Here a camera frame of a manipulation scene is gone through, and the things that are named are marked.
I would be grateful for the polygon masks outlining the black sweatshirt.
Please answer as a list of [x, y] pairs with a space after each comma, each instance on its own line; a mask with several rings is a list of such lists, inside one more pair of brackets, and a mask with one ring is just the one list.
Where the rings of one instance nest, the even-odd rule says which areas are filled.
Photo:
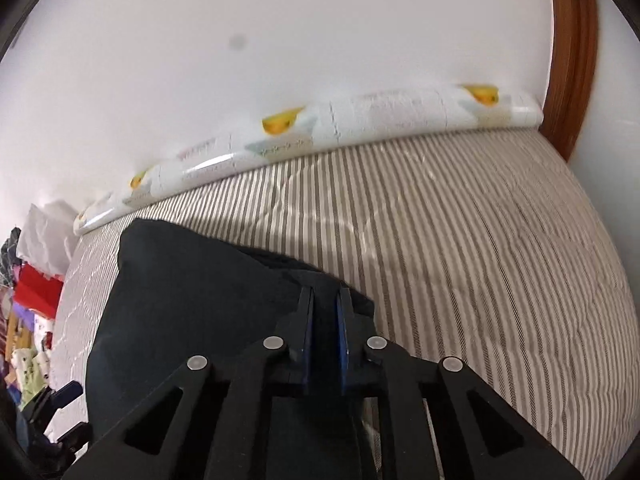
[[215, 362], [270, 336], [312, 290], [310, 391], [272, 406], [270, 479], [372, 479], [361, 405], [342, 396], [341, 282], [291, 257], [137, 219], [87, 362], [89, 422], [104, 437], [191, 356]]

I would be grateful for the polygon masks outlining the dark patterned clothes pile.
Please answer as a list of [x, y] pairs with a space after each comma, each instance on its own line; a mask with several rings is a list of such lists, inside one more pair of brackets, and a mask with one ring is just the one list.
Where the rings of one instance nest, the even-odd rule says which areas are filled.
[[0, 274], [2, 286], [14, 287], [17, 283], [14, 269], [22, 266], [22, 259], [16, 252], [21, 232], [21, 229], [17, 226], [13, 228], [9, 237], [1, 246]]

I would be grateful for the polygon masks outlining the red paper bag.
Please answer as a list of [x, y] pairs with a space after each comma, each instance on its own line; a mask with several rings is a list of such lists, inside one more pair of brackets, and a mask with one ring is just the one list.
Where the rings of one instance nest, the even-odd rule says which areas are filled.
[[14, 288], [14, 300], [43, 318], [54, 320], [62, 289], [62, 281], [48, 278], [28, 263], [24, 263]]

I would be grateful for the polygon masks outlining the striped beige mattress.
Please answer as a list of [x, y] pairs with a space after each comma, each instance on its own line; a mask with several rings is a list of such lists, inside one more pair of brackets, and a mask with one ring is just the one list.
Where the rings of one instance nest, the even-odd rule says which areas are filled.
[[588, 479], [639, 431], [639, 327], [616, 248], [534, 130], [292, 159], [142, 216], [285, 254], [375, 304], [386, 337], [468, 362]]

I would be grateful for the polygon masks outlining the white plastic bag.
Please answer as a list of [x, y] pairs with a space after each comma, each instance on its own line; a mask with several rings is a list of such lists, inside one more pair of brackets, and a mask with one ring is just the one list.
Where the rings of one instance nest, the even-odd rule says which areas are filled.
[[64, 278], [79, 242], [77, 211], [65, 200], [42, 207], [31, 204], [18, 238], [16, 254], [47, 276]]

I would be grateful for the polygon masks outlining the white printed rolled mat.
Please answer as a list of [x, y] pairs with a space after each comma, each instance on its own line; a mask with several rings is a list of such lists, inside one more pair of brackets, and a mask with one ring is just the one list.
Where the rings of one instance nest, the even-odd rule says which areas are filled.
[[477, 84], [311, 103], [218, 127], [210, 139], [135, 174], [89, 205], [76, 217], [74, 231], [84, 235], [192, 188], [296, 157], [421, 134], [537, 128], [543, 120], [530, 94]]

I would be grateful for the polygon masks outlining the brown wooden door frame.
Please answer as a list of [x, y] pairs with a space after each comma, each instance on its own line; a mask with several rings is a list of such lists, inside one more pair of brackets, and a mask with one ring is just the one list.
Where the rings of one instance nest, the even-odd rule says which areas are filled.
[[552, 0], [549, 84], [541, 134], [569, 160], [587, 114], [596, 73], [597, 0]]

